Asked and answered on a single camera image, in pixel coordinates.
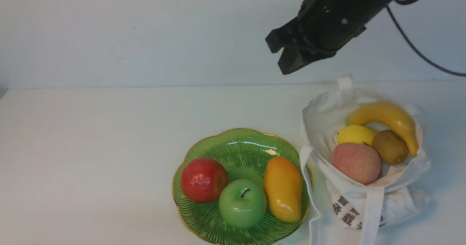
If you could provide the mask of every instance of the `green plate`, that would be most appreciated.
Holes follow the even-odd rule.
[[[268,161],[273,157],[286,157],[300,169],[299,154],[286,140],[252,129],[231,129],[217,136],[202,139],[185,156],[173,177],[172,192],[183,224],[197,237],[219,245],[269,245],[291,235],[306,219],[310,199],[303,179],[301,195],[301,220],[283,223],[267,210],[265,217],[251,229],[239,230],[225,223],[218,209],[218,201],[198,204],[188,200],[180,187],[183,168],[193,159],[210,157],[220,162],[228,173],[228,182],[249,178],[263,185]],[[313,179],[306,167],[311,187]]]

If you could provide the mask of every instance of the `white tote bag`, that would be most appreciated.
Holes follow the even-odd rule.
[[[429,202],[423,191],[408,188],[431,167],[429,157],[422,147],[424,115],[415,105],[403,106],[373,91],[354,88],[351,75],[338,79],[339,89],[331,90],[313,98],[303,109],[303,136],[308,144],[300,151],[301,169],[312,157],[326,178],[328,194],[333,210],[340,223],[347,228],[361,231],[360,245],[373,245],[380,227],[396,225],[421,213]],[[332,164],[332,152],[336,146],[336,135],[345,127],[346,118],[361,106],[382,100],[391,100],[403,107],[416,122],[416,139],[419,150],[415,157],[404,163],[388,166],[383,164],[382,176],[374,183],[363,185],[356,182]],[[369,124],[376,131],[388,129],[383,124]],[[311,199],[314,193],[308,187]],[[312,233],[316,216],[309,222]]]

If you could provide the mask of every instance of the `kiwi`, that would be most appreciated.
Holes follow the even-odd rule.
[[[392,130],[379,132],[372,140],[372,147],[378,152],[383,163],[388,165],[401,164],[409,155],[406,142]]]

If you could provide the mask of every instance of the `white wall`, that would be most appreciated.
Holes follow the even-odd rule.
[[[386,11],[335,58],[283,76],[264,38],[301,0],[0,0],[0,87],[452,79],[419,59]],[[391,7],[434,61],[466,71],[466,0]]]

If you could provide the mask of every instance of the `apple stem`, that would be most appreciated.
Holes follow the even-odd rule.
[[[247,189],[243,192],[243,195],[241,195],[241,198],[244,198],[244,194],[246,194],[246,192],[250,191],[250,189]]]

